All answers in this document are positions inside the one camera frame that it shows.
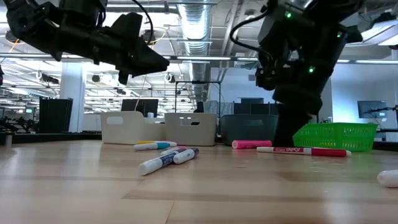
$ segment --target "green plastic basket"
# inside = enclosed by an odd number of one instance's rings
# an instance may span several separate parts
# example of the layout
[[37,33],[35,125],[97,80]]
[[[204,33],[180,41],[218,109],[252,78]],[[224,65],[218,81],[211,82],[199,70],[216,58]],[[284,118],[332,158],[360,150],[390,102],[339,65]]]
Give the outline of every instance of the green plastic basket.
[[370,151],[376,135],[376,124],[329,123],[306,124],[293,136],[296,147]]

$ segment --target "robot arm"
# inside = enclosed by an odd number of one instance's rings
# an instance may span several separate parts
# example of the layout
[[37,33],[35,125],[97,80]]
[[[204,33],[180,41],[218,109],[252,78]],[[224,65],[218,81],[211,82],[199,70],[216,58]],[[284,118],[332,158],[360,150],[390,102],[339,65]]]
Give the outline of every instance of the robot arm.
[[[269,0],[260,16],[231,31],[229,38],[235,44],[259,52],[261,67],[256,72],[256,85],[275,90],[273,99],[280,103],[275,146],[294,146],[292,136],[308,123],[309,114],[318,114],[321,93],[344,46],[362,41],[356,27],[345,27],[340,22],[358,12],[363,4],[364,0],[313,0],[303,10]],[[234,40],[237,27],[262,18],[260,47]],[[290,58],[293,51],[298,53],[295,60]]]
[[102,27],[108,0],[61,0],[38,5],[34,0],[4,0],[7,20],[18,39],[60,61],[64,52],[106,62],[119,70],[119,82],[162,72],[169,61],[139,37],[142,16],[121,15],[111,27]]

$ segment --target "yellow marker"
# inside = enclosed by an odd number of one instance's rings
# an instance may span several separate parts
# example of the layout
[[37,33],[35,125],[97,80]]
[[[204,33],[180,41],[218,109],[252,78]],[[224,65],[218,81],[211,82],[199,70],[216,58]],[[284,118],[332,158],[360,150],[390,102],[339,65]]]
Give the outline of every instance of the yellow marker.
[[155,143],[156,141],[138,141],[137,144],[149,144],[149,143]]
[[150,143],[157,143],[157,142],[167,142],[167,143],[170,143],[170,147],[175,147],[175,146],[177,146],[177,143],[175,143],[175,142],[170,142],[170,141],[138,141],[137,144],[150,144]]

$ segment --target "wooden table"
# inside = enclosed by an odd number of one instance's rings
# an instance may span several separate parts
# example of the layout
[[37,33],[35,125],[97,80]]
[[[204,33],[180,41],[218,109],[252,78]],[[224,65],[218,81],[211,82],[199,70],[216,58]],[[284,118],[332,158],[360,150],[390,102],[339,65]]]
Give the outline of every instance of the wooden table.
[[1,224],[398,223],[398,189],[376,180],[398,153],[311,157],[200,147],[141,177],[159,155],[100,141],[0,149]]

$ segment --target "marker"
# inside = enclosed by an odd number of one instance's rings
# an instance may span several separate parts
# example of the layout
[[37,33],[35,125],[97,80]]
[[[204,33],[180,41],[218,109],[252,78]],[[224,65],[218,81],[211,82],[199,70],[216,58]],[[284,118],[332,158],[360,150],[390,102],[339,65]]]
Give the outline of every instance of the marker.
[[398,187],[398,170],[387,170],[377,175],[379,184],[385,187]]
[[271,147],[271,141],[241,141],[235,140],[232,142],[234,149],[255,149],[257,147]]
[[351,155],[350,151],[344,149],[321,149],[306,147],[258,147],[257,152],[299,154],[308,156],[334,156],[347,157]]
[[148,161],[139,164],[139,173],[140,175],[147,175],[153,171],[157,171],[158,169],[165,167],[173,162],[173,158],[180,152],[185,151],[186,149],[179,149],[171,152],[170,154],[160,156],[155,159],[151,159]]
[[183,146],[177,146],[177,147],[168,149],[168,150],[166,150],[166,151],[163,151],[162,153],[160,153],[160,155],[161,155],[161,156],[167,155],[167,154],[169,154],[170,152],[173,152],[173,151],[176,151],[176,150],[179,150],[179,149],[188,149],[188,148],[187,148],[187,147],[183,147]]
[[150,143],[159,143],[159,142],[170,143],[170,147],[175,147],[175,146],[177,146],[177,143],[175,143],[175,142],[170,142],[170,141],[138,141],[137,144],[150,144]]
[[181,152],[180,154],[175,155],[173,161],[175,164],[181,164],[183,162],[187,162],[191,159],[196,158],[198,154],[199,154],[198,148],[187,149]]
[[148,144],[136,144],[133,146],[134,150],[153,150],[153,149],[165,149],[170,147],[170,143],[168,142],[156,142],[156,143],[148,143]]

